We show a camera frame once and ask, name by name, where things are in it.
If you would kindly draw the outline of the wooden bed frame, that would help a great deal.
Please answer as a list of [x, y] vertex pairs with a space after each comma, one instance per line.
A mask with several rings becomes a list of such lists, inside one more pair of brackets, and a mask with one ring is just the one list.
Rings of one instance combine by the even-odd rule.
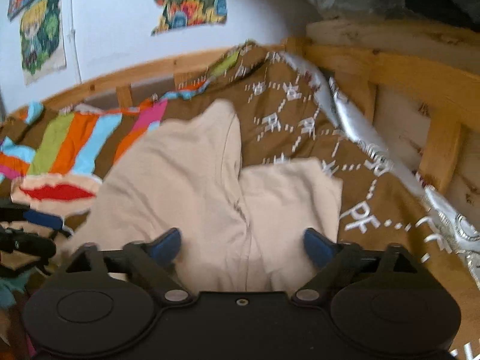
[[310, 75], [296, 72], [282, 51], [335, 78], [373, 126], [384, 89], [425, 104], [428, 136], [418, 170], [409, 171], [445, 197], [463, 133], [479, 129], [479, 36], [442, 25], [338, 20], [312, 24], [307, 40], [290, 38], [283, 46], [247, 41], [157, 59], [16, 111], [1, 124], [1, 197], [77, 227], [137, 140], [223, 99], [238, 116], [243, 166], [316, 158], [343, 182], [343, 211], [375, 214], [386, 226], [427, 212], [398, 177], [329, 121], [314, 101]]

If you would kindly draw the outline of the colourful patchwork brown bedsheet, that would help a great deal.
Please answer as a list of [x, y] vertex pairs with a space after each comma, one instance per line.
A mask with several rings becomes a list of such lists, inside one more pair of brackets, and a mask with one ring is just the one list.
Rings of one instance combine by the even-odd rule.
[[347, 49], [312, 46], [303, 55], [248, 41], [224, 54], [164, 58], [99, 77], [15, 111], [1, 123], [1, 195], [58, 215], [74, 242], [100, 203], [140, 219], [150, 236], [180, 217], [182, 185], [193, 223], [208, 200], [238, 197], [251, 226], [267, 236], [214, 241], [227, 260], [242, 243], [278, 251], [279, 224], [296, 215], [363, 247], [405, 246], [460, 306], [451, 345], [479, 357], [479, 231], [443, 196], [457, 159], [460, 126], [436, 115], [421, 166], [412, 173], [350, 100], [350, 84], [324, 69], [363, 65]]

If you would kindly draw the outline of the beige Champion hooded jacket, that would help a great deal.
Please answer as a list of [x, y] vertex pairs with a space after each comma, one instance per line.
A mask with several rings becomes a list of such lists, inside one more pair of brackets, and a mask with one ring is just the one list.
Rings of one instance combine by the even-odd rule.
[[343, 183], [316, 158], [242, 166], [241, 147], [239, 118], [224, 100], [163, 122], [115, 163], [62, 255], [89, 242], [119, 250], [178, 228], [176, 277], [190, 291], [295, 291], [317, 272], [306, 229], [337, 239]]

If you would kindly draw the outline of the white wall pipe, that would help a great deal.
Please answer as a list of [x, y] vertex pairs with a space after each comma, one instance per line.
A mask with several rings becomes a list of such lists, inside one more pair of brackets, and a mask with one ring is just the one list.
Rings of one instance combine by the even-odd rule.
[[78, 52], [77, 52], [77, 38], [76, 38], [77, 32], [76, 32], [75, 20], [74, 20], [73, 0], [68, 0], [68, 9], [69, 9], [69, 14], [68, 14], [67, 39], [71, 49], [70, 53], [72, 58], [72, 66], [73, 66], [75, 80], [76, 80], [76, 83], [79, 85], [82, 83], [82, 77], [81, 77], [80, 63], [79, 63]]

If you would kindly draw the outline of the anime girl wall poster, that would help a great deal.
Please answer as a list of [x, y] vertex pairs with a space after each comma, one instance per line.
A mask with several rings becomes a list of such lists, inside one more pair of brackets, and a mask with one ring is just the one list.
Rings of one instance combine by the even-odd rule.
[[35, 0], [21, 17], [19, 37], [27, 86], [66, 68], [61, 0]]

